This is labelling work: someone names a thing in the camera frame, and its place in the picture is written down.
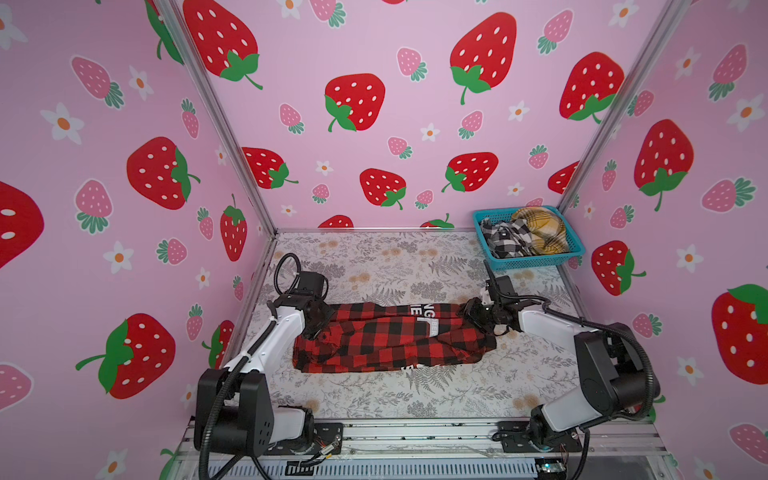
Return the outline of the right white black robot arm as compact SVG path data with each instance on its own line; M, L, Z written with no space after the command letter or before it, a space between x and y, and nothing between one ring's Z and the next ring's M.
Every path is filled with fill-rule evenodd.
M614 419L645 419L660 394L651 360L631 329L603 325L555 310L535 295L500 295L490 304L473 298L461 316L483 333L504 325L541 337L571 352L577 363L578 385L531 411L526 430L513 436L532 447L556 449L577 429Z

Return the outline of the red black plaid shirt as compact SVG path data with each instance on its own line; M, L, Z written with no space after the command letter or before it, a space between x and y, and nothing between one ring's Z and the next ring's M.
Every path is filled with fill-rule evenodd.
M367 373L474 364L497 348L496 337L449 303L381 306L337 304L313 340L297 337L293 367L308 374Z

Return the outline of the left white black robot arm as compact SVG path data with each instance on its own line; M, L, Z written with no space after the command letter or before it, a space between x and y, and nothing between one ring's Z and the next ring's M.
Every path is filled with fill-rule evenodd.
M277 444L303 453L314 442L313 415L305 407L275 407L268 377L297 339L325 329L334 310L316 293L282 294L268 307L257 336L198 381L194 446L202 454L260 457Z

